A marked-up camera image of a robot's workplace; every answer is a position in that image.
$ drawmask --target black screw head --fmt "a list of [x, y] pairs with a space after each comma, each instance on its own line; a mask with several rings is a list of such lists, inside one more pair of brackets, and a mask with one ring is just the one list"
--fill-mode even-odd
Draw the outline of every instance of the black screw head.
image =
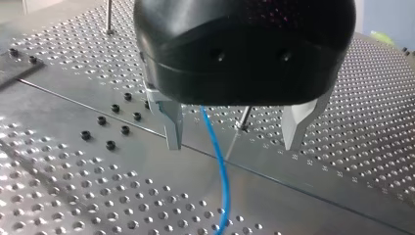
[[98, 122], [98, 124], [100, 124], [100, 125], [105, 125], [105, 124], [107, 123], [107, 119], [106, 119], [105, 117], [103, 117], [103, 116], [99, 116], [99, 117], [97, 118], [97, 122]]
[[129, 134], [129, 127], [128, 127], [128, 126], [126, 126], [126, 125], [123, 125], [123, 126], [121, 127], [121, 133], [122, 133], [123, 135], [128, 135], [128, 134]]
[[87, 130], [83, 130], [82, 132], [80, 132], [80, 137], [83, 140], [89, 140], [91, 138], [91, 133]]
[[144, 107], [146, 107], [147, 110], [150, 110], [149, 101], [144, 102]]
[[13, 56], [13, 57], [17, 57], [17, 56], [18, 56], [18, 54], [19, 54], [19, 51], [18, 51], [18, 50], [16, 50], [15, 48], [10, 48], [10, 49], [9, 49], [9, 54], [10, 54], [11, 56]]
[[29, 56], [28, 61], [32, 64], [36, 64], [37, 63], [37, 58], [35, 58], [34, 56]]
[[131, 93], [125, 93], [125, 94], [124, 94], [124, 99], [125, 99], [126, 101], [131, 101], [131, 98], [132, 98]]
[[110, 151], [114, 150], [115, 149], [115, 142], [113, 140], [107, 141], [106, 147]]
[[114, 113], [119, 113], [119, 105], [112, 105], [112, 106], [111, 106], [111, 110], [112, 110]]
[[140, 113], [138, 113], [138, 112], [134, 113], [133, 116], [134, 116], [135, 120], [141, 120], [141, 114]]

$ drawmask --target metal rod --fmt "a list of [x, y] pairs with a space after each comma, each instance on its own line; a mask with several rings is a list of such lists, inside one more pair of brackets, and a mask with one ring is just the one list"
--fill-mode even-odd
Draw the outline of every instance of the metal rod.
[[106, 34], [111, 35], [114, 31], [111, 29], [111, 16], [113, 9], [113, 0], [107, 0], [107, 29]]
[[236, 123], [236, 125], [239, 129], [245, 130], [245, 129], [248, 128], [247, 120], [250, 117], [250, 113], [251, 113], [252, 108], [253, 108], [252, 106], [246, 106], [245, 107], [245, 110], [244, 110], [244, 113], [242, 114], [241, 120]]

